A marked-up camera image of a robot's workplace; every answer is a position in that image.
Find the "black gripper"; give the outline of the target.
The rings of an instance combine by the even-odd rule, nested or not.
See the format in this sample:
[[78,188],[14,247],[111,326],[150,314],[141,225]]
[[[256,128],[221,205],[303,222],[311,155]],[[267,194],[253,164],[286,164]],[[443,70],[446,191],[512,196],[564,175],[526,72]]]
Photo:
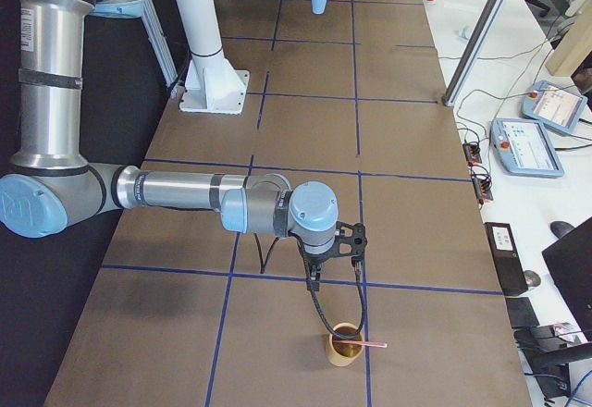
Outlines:
[[324,263],[331,258],[330,250],[323,253],[309,253],[305,250],[304,244],[299,243],[299,253],[303,260],[306,286],[309,291],[318,292],[320,289],[321,275]]

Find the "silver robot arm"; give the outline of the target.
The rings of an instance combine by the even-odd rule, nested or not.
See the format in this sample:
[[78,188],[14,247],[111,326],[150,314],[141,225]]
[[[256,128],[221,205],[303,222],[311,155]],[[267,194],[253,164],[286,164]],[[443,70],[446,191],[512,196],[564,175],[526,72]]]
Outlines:
[[[93,162],[135,164],[147,154],[207,161],[247,160],[255,135],[256,96],[241,117],[197,116],[166,109],[167,95],[137,19],[87,18],[80,149]],[[213,214],[172,210],[110,211],[65,231],[28,240],[1,232],[1,304],[75,309],[106,253],[127,263],[217,270],[234,237]]]

